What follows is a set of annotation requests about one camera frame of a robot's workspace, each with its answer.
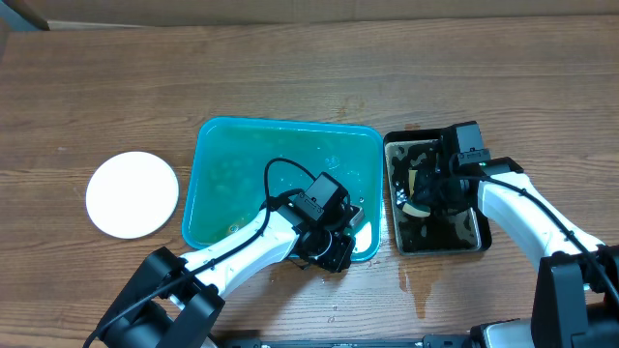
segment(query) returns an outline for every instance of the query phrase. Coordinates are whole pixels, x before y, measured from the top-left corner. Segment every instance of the white circle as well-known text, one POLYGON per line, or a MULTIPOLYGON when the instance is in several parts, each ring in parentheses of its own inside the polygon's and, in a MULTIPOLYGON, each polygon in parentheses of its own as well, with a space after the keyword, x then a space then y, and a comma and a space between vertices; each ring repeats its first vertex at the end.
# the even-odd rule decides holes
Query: white circle
POLYGON ((86 210, 106 234, 123 239, 162 227, 178 202, 178 180, 163 159, 143 152, 114 156, 88 183, 86 210))

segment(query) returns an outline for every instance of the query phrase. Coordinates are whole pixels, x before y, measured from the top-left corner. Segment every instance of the white round disc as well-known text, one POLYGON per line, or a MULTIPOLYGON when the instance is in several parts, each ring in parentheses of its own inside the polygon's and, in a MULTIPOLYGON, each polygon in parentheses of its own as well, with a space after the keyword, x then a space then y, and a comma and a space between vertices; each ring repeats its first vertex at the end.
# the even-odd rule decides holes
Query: white round disc
POLYGON ((178 180, 163 159, 128 152, 108 159, 86 189, 86 210, 110 236, 131 239, 162 227, 178 202, 178 180))

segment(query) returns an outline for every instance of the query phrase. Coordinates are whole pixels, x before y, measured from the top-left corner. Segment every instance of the cable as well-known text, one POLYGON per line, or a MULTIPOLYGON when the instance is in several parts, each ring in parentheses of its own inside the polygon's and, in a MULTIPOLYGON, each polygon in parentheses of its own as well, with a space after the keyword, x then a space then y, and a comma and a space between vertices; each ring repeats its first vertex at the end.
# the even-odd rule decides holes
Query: cable
POLYGON ((452 179, 473 180, 473 181, 479 181, 479 182, 485 181, 485 182, 493 183, 493 184, 496 184, 498 186, 502 186, 504 188, 516 191, 519 194, 527 197, 533 203, 535 203, 535 205, 537 205, 550 218, 550 220, 552 220, 552 222, 554 222, 554 224, 557 227, 559 227, 559 230, 566 236, 566 238, 570 242, 572 242, 572 244, 578 250, 580 250, 580 252, 582 253, 582 255, 584 255, 584 257, 587 260, 587 262, 594 268, 594 270, 596 271, 598 276, 602 279, 602 282, 604 283, 610 298, 612 298, 612 300, 615 302, 617 307, 619 307, 619 293, 617 292, 617 288, 613 285, 612 281, 610 280, 608 275, 605 273, 604 269, 602 269, 602 266, 600 265, 600 263, 596 260, 596 258, 593 256, 593 254, 578 240, 578 238, 575 237, 574 232, 569 230, 565 226, 565 224, 563 224, 563 222, 559 219, 559 217, 557 217, 548 208, 548 206, 546 204, 544 204, 541 200, 539 200, 536 196, 534 196, 533 194, 529 193, 525 188, 519 188, 519 187, 516 187, 516 186, 514 186, 512 184, 506 183, 506 182, 501 181, 501 180, 496 180, 496 179, 490 178, 488 176, 476 177, 476 176, 458 176, 458 175, 456 175, 452 179))
POLYGON ((273 197, 271 197, 270 194, 269 194, 269 167, 271 167, 271 164, 273 164, 275 162, 278 162, 278 161, 292 164, 292 165, 296 166, 297 168, 303 170, 306 174, 308 174, 308 176, 312 180, 314 180, 314 181, 316 180, 316 177, 314 177, 303 165, 297 163, 294 160, 291 160, 291 159, 281 159, 281 158, 269 160, 267 165, 264 167, 264 194, 266 196, 267 206, 266 206, 266 212, 265 212, 265 216, 264 216, 264 221, 262 222, 262 225, 260 226, 260 228, 258 228, 255 231, 255 233, 251 237, 249 237, 246 241, 244 241, 241 244, 237 245, 233 249, 231 249, 231 250, 227 251, 226 253, 220 255, 219 257, 211 259, 209 262, 207 262, 204 265, 196 268, 195 270, 193 270, 191 272, 188 272, 186 274, 183 274, 179 278, 177 278, 177 279, 175 279, 173 281, 170 281, 166 285, 164 285, 164 286, 158 288, 157 290, 153 291, 150 295, 148 295, 148 296, 144 297, 143 299, 137 301, 136 303, 130 305, 127 309, 123 310, 120 314, 116 315, 114 318, 109 320, 107 323, 97 327, 94 331, 92 331, 90 333, 88 338, 86 338, 86 341, 84 341, 83 348, 90 347, 90 344, 95 340, 95 338, 97 338, 99 335, 104 333, 114 323, 116 323, 116 321, 118 321, 121 318, 123 318, 125 315, 127 315, 132 310, 134 310, 134 309, 140 307, 141 305, 143 305, 143 304, 145 304, 145 303, 155 299, 157 296, 168 292, 170 289, 172 289, 175 286, 178 286, 181 283, 189 280, 193 276, 195 276, 195 275, 197 275, 197 274, 199 274, 201 272, 204 272, 204 271, 206 271, 208 269, 215 268, 215 266, 217 264, 219 264, 221 261, 225 260, 226 258, 228 258, 228 257, 234 255, 235 253, 239 252, 240 250, 244 249, 245 247, 247 247, 248 245, 253 243, 253 241, 255 241, 258 237, 260 237, 262 235, 262 233, 264 232, 264 229, 269 224, 269 218, 271 217, 271 205, 270 205, 270 203, 271 203, 271 199, 273 197))

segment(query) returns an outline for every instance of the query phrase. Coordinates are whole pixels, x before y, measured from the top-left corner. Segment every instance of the teal tray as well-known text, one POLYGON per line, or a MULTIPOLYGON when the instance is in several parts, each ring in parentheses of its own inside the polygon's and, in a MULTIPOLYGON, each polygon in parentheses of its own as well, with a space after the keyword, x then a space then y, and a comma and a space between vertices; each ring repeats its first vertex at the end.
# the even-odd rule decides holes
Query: teal tray
MULTIPOLYGON (((205 248, 251 222, 264 201, 263 172, 276 157, 295 160, 316 176, 325 171, 349 191, 366 218, 355 230, 353 261, 370 259, 380 245, 383 140, 364 126, 217 117, 202 126, 193 158, 182 233, 205 248)), ((271 195, 306 189, 311 179, 287 163, 269 170, 271 195)))

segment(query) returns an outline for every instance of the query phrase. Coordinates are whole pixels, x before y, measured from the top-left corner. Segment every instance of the tabletop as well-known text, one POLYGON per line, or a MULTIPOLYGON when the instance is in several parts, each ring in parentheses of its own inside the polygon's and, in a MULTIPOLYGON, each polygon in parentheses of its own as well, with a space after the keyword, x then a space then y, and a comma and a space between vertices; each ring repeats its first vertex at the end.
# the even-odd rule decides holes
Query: tabletop
MULTIPOLYGON (((389 131, 479 122, 583 230, 619 234, 619 16, 11 33, 0 65, 0 346, 80 346, 181 219, 201 125, 218 115, 389 131), (146 238, 106 236, 85 189, 110 157, 169 162, 181 198, 146 238)), ((484 253, 403 257, 383 220, 341 274, 273 265, 236 289, 215 333, 269 339, 465 333, 528 317, 536 271, 501 229, 484 253)), ((171 305, 165 305, 172 313, 171 305)))

